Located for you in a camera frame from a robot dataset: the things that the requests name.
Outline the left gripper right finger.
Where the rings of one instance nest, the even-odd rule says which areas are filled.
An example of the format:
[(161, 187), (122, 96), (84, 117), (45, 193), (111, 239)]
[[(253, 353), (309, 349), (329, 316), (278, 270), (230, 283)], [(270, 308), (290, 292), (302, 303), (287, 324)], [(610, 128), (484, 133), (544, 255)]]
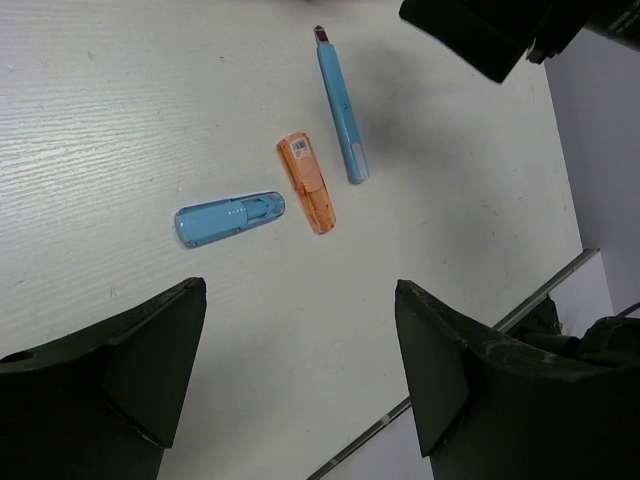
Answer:
[(435, 478), (638, 477), (637, 319), (598, 320), (567, 357), (401, 280), (395, 321), (420, 451)]

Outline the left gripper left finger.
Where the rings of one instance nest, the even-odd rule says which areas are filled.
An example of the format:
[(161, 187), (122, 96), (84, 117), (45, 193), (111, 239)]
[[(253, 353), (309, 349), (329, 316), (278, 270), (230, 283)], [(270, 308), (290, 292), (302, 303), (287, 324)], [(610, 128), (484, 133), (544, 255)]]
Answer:
[(205, 320), (188, 278), (1, 360), (4, 479), (155, 479), (173, 446)]

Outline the blue utility knife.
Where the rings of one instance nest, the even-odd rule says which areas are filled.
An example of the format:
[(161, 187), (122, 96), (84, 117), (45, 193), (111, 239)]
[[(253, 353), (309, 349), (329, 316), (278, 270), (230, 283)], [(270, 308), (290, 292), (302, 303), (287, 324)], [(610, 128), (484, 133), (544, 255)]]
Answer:
[(370, 170), (338, 55), (322, 26), (314, 28), (314, 36), (318, 64), (347, 177), (351, 184), (358, 185), (369, 178)]

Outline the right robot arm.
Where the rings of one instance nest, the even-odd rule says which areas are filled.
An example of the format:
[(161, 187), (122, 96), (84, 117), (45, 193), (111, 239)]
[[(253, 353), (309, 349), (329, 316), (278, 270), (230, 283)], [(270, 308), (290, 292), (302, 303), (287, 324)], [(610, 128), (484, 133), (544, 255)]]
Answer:
[(639, 48), (634, 0), (410, 0), (399, 16), (497, 83), (521, 57), (541, 64), (583, 29)]

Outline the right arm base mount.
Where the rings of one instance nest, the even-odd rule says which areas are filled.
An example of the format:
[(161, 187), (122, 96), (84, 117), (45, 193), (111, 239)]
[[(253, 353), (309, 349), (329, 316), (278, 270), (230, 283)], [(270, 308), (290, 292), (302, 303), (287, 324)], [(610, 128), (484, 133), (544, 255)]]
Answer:
[(556, 303), (544, 298), (509, 331), (547, 353), (608, 368), (639, 366), (639, 304), (593, 322), (563, 324)]

